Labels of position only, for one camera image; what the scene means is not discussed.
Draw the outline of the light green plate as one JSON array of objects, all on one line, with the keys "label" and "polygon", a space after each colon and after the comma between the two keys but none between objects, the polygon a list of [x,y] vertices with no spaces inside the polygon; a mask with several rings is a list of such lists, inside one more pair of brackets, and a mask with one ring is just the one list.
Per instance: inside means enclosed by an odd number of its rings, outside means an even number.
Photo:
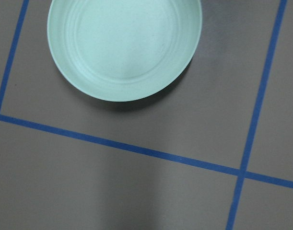
[{"label": "light green plate", "polygon": [[47,40],[63,77],[81,92],[128,102],[171,84],[202,30],[199,0],[54,0]]}]

